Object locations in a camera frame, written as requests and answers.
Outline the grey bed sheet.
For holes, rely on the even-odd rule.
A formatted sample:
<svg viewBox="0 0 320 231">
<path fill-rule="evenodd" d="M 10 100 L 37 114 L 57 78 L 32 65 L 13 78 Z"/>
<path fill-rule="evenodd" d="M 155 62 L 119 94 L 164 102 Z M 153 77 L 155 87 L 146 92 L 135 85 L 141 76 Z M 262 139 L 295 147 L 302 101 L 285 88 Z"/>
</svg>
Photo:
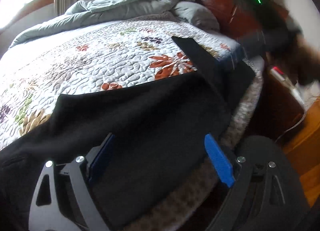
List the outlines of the grey bed sheet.
<svg viewBox="0 0 320 231">
<path fill-rule="evenodd" d="M 264 60 L 261 56 L 257 56 L 252 60 L 245 59 L 245 63 L 253 69 L 255 77 L 252 83 L 249 85 L 244 96 L 240 100 L 240 104 L 237 106 L 229 127 L 222 135 L 220 144 L 233 149 L 243 137 L 246 128 L 253 116 L 256 109 L 260 93 L 263 87 L 263 70 Z"/>
</svg>

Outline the wooden nightstand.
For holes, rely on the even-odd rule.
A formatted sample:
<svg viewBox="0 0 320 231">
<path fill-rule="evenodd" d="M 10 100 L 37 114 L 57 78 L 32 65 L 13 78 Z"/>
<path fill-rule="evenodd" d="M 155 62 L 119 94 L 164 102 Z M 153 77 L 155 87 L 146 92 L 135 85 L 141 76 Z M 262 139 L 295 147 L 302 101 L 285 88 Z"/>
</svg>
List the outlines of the wooden nightstand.
<svg viewBox="0 0 320 231">
<path fill-rule="evenodd" d="M 300 91 L 289 77 L 283 72 L 285 80 L 278 81 L 270 74 L 272 68 L 264 71 L 260 96 L 263 118 L 261 128 L 264 136 L 278 141 L 303 122 L 306 109 Z"/>
</svg>

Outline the black pants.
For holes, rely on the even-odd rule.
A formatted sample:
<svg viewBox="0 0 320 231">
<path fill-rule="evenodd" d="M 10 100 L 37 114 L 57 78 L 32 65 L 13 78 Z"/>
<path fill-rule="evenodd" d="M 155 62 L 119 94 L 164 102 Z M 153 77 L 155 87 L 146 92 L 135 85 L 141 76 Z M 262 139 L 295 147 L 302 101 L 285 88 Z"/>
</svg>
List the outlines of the black pants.
<svg viewBox="0 0 320 231">
<path fill-rule="evenodd" d="M 110 230 L 172 191 L 218 139 L 255 76 L 244 59 L 217 68 L 193 39 L 174 38 L 195 72 L 116 90 L 61 95 L 50 119 L 1 152 L 1 230 Z M 88 153 L 114 135 L 100 179 Z"/>
</svg>

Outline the grey-green duvet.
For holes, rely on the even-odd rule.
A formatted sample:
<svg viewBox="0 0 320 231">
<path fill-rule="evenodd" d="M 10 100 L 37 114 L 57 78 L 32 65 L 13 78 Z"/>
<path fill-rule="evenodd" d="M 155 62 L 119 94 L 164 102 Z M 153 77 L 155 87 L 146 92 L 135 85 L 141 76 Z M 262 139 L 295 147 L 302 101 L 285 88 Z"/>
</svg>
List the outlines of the grey-green duvet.
<svg viewBox="0 0 320 231">
<path fill-rule="evenodd" d="M 15 37 L 10 47 L 31 39 L 50 36 L 94 24 L 128 20 L 170 11 L 178 2 L 195 0 L 94 0 L 77 1 L 54 19 L 26 29 Z"/>
</svg>

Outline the floral quilted bedspread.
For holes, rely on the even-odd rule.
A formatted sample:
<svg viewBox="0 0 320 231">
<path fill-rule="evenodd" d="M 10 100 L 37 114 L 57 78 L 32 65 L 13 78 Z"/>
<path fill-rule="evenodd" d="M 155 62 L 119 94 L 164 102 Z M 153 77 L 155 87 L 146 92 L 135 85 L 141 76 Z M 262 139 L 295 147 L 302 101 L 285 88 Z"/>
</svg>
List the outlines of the floral quilted bedspread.
<svg viewBox="0 0 320 231">
<path fill-rule="evenodd" d="M 215 58 L 236 45 L 221 33 L 155 17 L 106 22 L 10 48 L 1 58 L 1 147 L 45 121 L 61 94 L 131 87 L 193 71 L 174 36 L 193 38 Z"/>
</svg>

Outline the grey pillow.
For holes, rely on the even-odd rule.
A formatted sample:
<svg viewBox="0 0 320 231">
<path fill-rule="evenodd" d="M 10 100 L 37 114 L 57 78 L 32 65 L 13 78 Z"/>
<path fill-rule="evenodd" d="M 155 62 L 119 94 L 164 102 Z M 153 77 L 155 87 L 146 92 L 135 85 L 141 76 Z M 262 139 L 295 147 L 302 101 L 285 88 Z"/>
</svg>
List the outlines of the grey pillow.
<svg viewBox="0 0 320 231">
<path fill-rule="evenodd" d="M 217 18 L 208 8 L 201 4 L 180 1 L 171 9 L 171 13 L 179 20 L 190 23 L 202 30 L 220 31 Z"/>
</svg>

